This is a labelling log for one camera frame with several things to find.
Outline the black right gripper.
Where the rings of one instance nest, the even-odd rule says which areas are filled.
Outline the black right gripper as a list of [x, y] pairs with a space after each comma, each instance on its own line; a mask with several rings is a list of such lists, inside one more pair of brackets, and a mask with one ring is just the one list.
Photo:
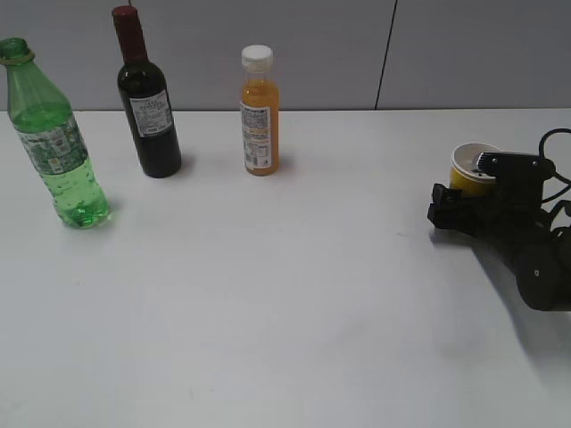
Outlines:
[[549, 215], [542, 210], [544, 182], [556, 172], [553, 161], [528, 153], [481, 152], [472, 160], [472, 169], [493, 177], [494, 189], [486, 196], [465, 199], [466, 209], [448, 206], [461, 199], [459, 189], [434, 184], [427, 218], [437, 229], [508, 246], [556, 248]]

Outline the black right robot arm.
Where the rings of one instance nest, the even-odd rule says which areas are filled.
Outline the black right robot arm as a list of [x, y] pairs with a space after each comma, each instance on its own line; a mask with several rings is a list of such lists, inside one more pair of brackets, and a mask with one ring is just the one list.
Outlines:
[[488, 242], [517, 279], [524, 302], [543, 311], [570, 310], [570, 228], [551, 227], [570, 202], [542, 208], [543, 183], [556, 175], [555, 164], [539, 155], [482, 152], [476, 169], [494, 177], [485, 196], [435, 184], [427, 217], [438, 229], [455, 230]]

